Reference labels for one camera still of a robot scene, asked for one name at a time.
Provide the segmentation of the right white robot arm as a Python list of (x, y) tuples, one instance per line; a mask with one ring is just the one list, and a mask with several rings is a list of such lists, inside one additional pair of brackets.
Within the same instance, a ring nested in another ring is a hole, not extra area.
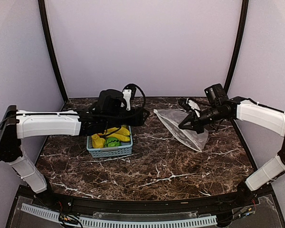
[(260, 104), (251, 98), (229, 98), (221, 84), (211, 85), (204, 91), (210, 107), (197, 112), (190, 111), (179, 123), (180, 129), (200, 134), (206, 125), (232, 119), (253, 124), (283, 138), (277, 154), (238, 185), (233, 202), (243, 206), (251, 199), (252, 192), (285, 173), (285, 111)]

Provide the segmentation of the green toy watermelon ball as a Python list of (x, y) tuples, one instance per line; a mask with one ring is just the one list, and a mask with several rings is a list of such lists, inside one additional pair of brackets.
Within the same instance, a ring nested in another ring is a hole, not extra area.
[(109, 137), (105, 141), (105, 147), (118, 147), (121, 146), (121, 141), (116, 137)]

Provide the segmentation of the blue perforated plastic basket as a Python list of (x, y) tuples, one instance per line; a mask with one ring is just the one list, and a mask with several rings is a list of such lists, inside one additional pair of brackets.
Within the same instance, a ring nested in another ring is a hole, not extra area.
[(88, 136), (86, 143), (86, 149), (93, 158), (129, 155), (132, 154), (132, 147), (132, 130), (127, 125)]

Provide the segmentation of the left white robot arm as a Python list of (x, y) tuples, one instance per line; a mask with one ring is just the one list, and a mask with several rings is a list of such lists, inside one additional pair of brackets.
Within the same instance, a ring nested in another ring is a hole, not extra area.
[(142, 126), (149, 116), (146, 99), (140, 107), (132, 107), (135, 90), (107, 89), (87, 110), (64, 112), (29, 112), (10, 105), (0, 122), (0, 162), (8, 163), (14, 171), (39, 194), (47, 207), (57, 204), (57, 195), (50, 184), (21, 148), (24, 138), (48, 135), (91, 136), (123, 125)]

